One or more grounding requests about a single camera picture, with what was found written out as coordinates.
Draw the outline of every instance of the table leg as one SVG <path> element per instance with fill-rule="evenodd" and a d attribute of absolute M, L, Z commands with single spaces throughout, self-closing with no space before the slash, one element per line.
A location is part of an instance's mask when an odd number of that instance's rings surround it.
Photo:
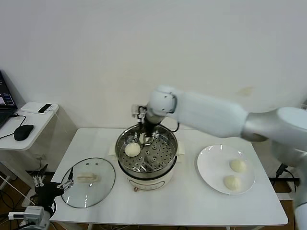
<path fill-rule="evenodd" d="M 1 163 L 22 181 L 24 181 L 28 186 L 34 188 L 32 177 L 25 171 L 22 164 L 17 159 L 13 159 L 12 156 L 6 156 L 4 160 L 1 160 Z"/>
<path fill-rule="evenodd" d="M 87 230 L 92 230 L 93 224 L 88 224 Z"/>
<path fill-rule="evenodd" d="M 0 163 L 0 172 L 2 172 L 6 176 L 9 176 L 12 180 L 16 180 L 17 178 L 15 174 L 13 174 L 10 170 L 8 170 L 7 167 L 5 167 L 1 163 Z"/>

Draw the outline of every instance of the white table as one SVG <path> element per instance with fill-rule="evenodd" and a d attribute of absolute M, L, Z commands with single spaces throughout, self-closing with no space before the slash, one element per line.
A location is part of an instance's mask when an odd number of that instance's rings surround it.
<path fill-rule="evenodd" d="M 276 193 L 252 145 L 239 138 L 215 138 L 196 130 L 179 130 L 185 145 L 185 158 L 175 166 L 174 176 L 163 188 L 134 192 L 116 161 L 108 155 L 109 146 L 123 129 L 81 128 L 77 131 L 52 179 L 61 182 L 66 171 L 90 157 L 109 160 L 116 172 L 110 194 L 89 208 L 72 208 L 56 198 L 52 221 L 125 225 L 176 226 L 269 226 L 288 222 Z M 226 144 L 253 162 L 256 181 L 243 195 L 226 195 L 210 188 L 196 169 L 196 158 L 209 145 Z"/>
<path fill-rule="evenodd" d="M 0 139 L 0 161 L 9 170 L 11 170 L 16 176 L 27 183 L 30 187 L 33 187 L 34 183 L 29 174 L 25 172 L 23 163 L 14 157 L 12 151 L 25 151 L 29 149 L 35 140 L 38 138 L 39 134 L 44 130 L 48 122 L 54 116 L 55 112 L 59 109 L 57 104 L 53 104 L 53 112 L 48 111 L 46 114 L 33 114 L 18 110 L 16 113 L 19 115 L 26 116 L 23 125 L 32 124 L 34 129 L 31 131 L 27 139 L 22 141 L 16 141 L 14 136 L 9 136 Z M 14 130 L 20 125 L 23 117 L 11 117 L 1 128 L 0 137 L 13 133 Z"/>

